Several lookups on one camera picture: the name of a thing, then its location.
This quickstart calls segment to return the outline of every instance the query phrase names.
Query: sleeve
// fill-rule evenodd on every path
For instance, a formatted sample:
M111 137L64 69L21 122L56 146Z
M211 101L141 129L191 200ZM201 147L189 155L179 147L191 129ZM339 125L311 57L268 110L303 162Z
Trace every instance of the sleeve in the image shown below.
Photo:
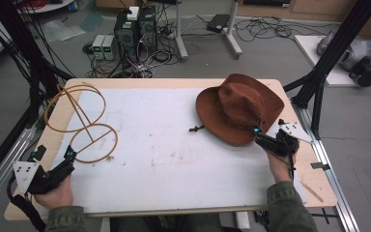
M303 206L292 182L269 187L267 196L270 231L317 231L313 217Z
M45 232L82 232L84 228L83 207L59 207L49 211Z

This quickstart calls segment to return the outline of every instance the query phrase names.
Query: brown hat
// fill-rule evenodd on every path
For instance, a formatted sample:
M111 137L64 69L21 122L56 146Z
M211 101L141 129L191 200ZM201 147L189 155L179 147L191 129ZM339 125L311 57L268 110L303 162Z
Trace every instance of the brown hat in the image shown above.
M235 73L220 86L203 90L195 107L209 131L232 145L245 145L254 140L254 127L270 129L284 102L258 80Z

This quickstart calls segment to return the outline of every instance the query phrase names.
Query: computer tower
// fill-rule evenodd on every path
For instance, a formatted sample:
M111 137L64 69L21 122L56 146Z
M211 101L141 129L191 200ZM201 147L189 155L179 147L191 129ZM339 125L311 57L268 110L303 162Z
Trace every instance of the computer tower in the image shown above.
M119 12L114 26L114 35L120 56L122 57L126 53L131 62L138 62L137 47L139 47L138 52L141 50L138 21L128 20L126 11Z
M141 9L138 22L140 25L140 34L143 38L143 50L149 52L157 51L157 16L156 6L150 6Z

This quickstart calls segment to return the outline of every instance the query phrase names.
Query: human hand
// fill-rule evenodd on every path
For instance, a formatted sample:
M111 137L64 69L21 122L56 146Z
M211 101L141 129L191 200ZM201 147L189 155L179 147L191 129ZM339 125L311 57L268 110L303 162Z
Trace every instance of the human hand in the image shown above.
M73 204L71 175L69 175L58 188L46 194L35 194L34 196L35 200L48 210L63 206L71 206Z
M288 156L279 157L266 149L264 149L264 151L267 153L268 160L270 162L270 170L275 182L292 182ZM293 156L294 164L296 161L296 156L297 154L294 154Z

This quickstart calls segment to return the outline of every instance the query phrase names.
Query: electronic equipment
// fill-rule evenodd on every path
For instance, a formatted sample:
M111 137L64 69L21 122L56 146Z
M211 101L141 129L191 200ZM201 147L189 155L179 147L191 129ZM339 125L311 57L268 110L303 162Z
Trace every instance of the electronic equipment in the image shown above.
M330 30L317 45L318 55L322 55L336 34ZM371 86L371 42L356 37L338 61L338 65L349 73L349 77L360 87Z
M114 35L120 56L126 56L131 62L137 62L136 50L140 40L140 30L138 21L128 20L128 11L121 11L117 15Z
M101 45L103 44L104 35L97 35L92 44L93 52L95 52L95 57L98 60L104 59L103 51L101 50Z
M138 17L140 33L143 38L143 49L153 52L157 50L157 15L156 6L144 8Z
M114 60L117 56L117 45L114 36L107 35L101 45L104 60Z
M210 23L207 25L207 30L220 33L222 29L227 25L229 14L216 14Z

